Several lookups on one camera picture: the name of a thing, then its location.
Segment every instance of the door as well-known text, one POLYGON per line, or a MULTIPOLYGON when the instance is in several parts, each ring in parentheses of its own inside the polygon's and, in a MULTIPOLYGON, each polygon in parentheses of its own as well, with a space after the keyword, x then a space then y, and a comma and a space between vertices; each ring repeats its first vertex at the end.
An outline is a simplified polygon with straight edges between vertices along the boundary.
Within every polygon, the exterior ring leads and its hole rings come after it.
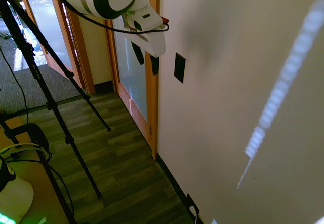
MULTIPOLYGON (((74 73, 75 81, 82 87, 82 76, 77 67, 77 57, 62 2, 60 0, 23 0, 23 2, 30 18, 38 26, 65 67, 74 73)), ((65 76, 53 57, 43 46, 41 48, 47 65, 65 76)))
MULTIPOLYGON (((150 3, 159 12, 159 0, 150 0, 150 3)), ((122 21, 117 18, 106 21, 106 25, 120 29, 122 21)), ((142 51, 145 65, 140 65, 131 42, 120 33, 107 31, 107 39, 114 90, 151 147, 152 157, 156 160, 158 75, 152 73, 149 54, 142 51)))

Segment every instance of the frosted glass door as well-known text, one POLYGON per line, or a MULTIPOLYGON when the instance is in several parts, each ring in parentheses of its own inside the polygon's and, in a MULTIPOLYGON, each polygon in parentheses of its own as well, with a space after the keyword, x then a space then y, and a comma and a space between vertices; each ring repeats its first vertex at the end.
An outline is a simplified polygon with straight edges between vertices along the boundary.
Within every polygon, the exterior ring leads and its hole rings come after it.
MULTIPOLYGON (((114 20, 116 29, 121 29, 122 25, 120 18, 114 20)), ((115 39, 120 82, 147 120, 145 64, 139 64, 132 44, 127 38, 115 32, 115 39)))
POLYGON ((52 0, 28 0, 38 28, 62 62, 72 68, 52 0))

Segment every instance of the white device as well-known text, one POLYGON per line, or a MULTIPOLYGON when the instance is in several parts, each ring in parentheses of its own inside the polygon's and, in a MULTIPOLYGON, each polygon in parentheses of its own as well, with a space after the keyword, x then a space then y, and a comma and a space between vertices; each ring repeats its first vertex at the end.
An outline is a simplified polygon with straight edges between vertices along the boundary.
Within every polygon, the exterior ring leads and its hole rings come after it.
MULTIPOLYGON (((83 14, 104 19, 123 17, 124 31, 162 30, 162 17, 153 9, 149 0, 67 0, 83 14)), ((166 51, 163 32, 141 35, 123 34, 137 46, 143 48, 155 58, 166 51)))
POLYGON ((2 157, 0 176, 0 223, 18 224, 31 206, 34 189, 2 157))

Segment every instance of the power cord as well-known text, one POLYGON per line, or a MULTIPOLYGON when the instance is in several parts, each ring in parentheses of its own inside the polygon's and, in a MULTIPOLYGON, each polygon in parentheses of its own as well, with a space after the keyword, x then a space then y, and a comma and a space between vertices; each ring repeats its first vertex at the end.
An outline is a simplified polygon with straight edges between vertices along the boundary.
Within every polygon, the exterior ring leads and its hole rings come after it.
POLYGON ((5 60, 5 62, 6 62, 6 64, 7 64, 7 66, 8 66, 9 69, 10 69, 10 72, 11 72, 12 76, 15 78, 15 81, 17 82, 17 84, 18 84, 18 86, 19 86, 19 88, 20 88, 20 90, 21 90, 21 92, 22 92, 22 95, 23 95, 23 97, 24 97, 24 102, 25 102, 26 114, 27 114, 27 123, 29 123, 28 107, 27 107, 27 101, 26 101, 25 92, 24 92, 24 90, 22 89, 20 83, 18 82, 18 80, 17 80, 17 78, 16 78, 16 76, 15 76, 13 70, 11 69, 10 64, 9 64, 8 61, 6 60, 6 57, 5 57, 5 55, 4 55, 4 53, 3 53, 2 49, 1 49, 1 46, 0 46, 0 52, 1 52, 1 54, 2 54, 2 56, 3 56, 3 58, 4 58, 4 60, 5 60))
POLYGON ((25 152, 25 151, 40 151, 40 152, 42 152, 46 162, 49 162, 52 157, 52 154, 50 152, 47 152, 42 147, 40 147, 38 144, 34 144, 34 143, 19 143, 19 144, 10 145, 10 146, 0 150, 0 156, 2 156, 3 158, 5 158, 5 160, 7 160, 7 159, 11 158, 12 154, 17 154, 17 153, 21 153, 21 152, 25 152), (17 148, 17 147, 22 147, 22 146, 32 146, 32 147, 17 148))
POLYGON ((111 31, 115 31, 115 32, 119 32, 119 33, 124 33, 124 34, 134 34, 134 35, 141 35, 141 34, 148 34, 148 33, 156 33, 156 32, 166 32, 170 29, 168 24, 165 24, 165 26, 167 27, 165 30, 148 30, 148 31, 141 31, 141 32, 131 32, 131 31, 125 31, 125 30, 118 30, 115 28, 112 28, 110 26, 101 24, 87 16, 85 16, 84 14, 82 14, 81 12, 79 12, 76 8, 73 7, 72 4, 70 4, 67 0, 62 0, 63 3, 73 12, 75 12, 76 14, 78 14, 79 16, 81 16, 82 18, 84 18, 85 20, 90 21, 91 23, 94 23, 96 25, 99 25, 105 29, 111 30, 111 31))
POLYGON ((198 218, 198 215, 196 213, 196 209, 194 206, 190 206, 189 208, 190 212, 196 217, 196 221, 194 222, 194 224, 197 224, 197 218, 198 218))
POLYGON ((15 47, 17 47, 17 45, 15 44, 15 43, 13 43, 12 42, 12 40, 10 40, 10 38, 11 38, 11 35, 4 35, 4 34, 2 34, 1 32, 0 32, 0 38, 2 38, 2 39, 4 39, 4 40, 8 40, 8 41, 10 41, 15 47))
MULTIPOLYGON (((7 161, 7 163, 11 163, 11 162, 36 162, 36 163, 41 163, 41 161, 37 161, 37 160, 12 160, 12 161, 7 161)), ((72 198, 71 198, 71 195, 70 195, 70 192, 65 184, 65 182, 63 181, 63 178, 61 177, 61 175, 53 168, 51 167, 48 163, 47 163, 48 167, 59 177, 60 181, 62 182, 65 190, 66 190, 66 193, 69 197, 69 200, 71 202, 71 212, 72 212, 72 215, 74 216, 74 206, 73 206, 73 201, 72 201, 72 198)))

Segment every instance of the electrical outlet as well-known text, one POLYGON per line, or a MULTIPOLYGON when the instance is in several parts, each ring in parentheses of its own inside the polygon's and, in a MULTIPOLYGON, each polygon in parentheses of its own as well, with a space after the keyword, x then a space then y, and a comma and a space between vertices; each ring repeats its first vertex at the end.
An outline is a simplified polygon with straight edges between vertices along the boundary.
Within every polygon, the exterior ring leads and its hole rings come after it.
POLYGON ((174 76, 183 83, 184 79, 184 68, 186 65, 186 59, 179 53, 176 53, 176 63, 174 68, 174 76))
POLYGON ((197 207, 197 205, 195 204, 195 202, 193 201, 192 197, 190 196, 190 194, 187 194, 187 204, 188 206, 193 206, 196 210, 197 215, 199 215, 199 209, 197 207))
POLYGON ((195 202, 193 201, 193 199, 190 196, 190 194, 187 194, 187 203, 186 204, 187 204, 188 212, 190 213, 192 220, 195 220, 195 216, 189 210, 189 208, 191 206, 193 206, 195 208, 195 210, 196 210, 196 214, 197 214, 197 224, 203 224, 202 220, 199 217, 199 209, 198 209, 197 205, 195 204, 195 202))

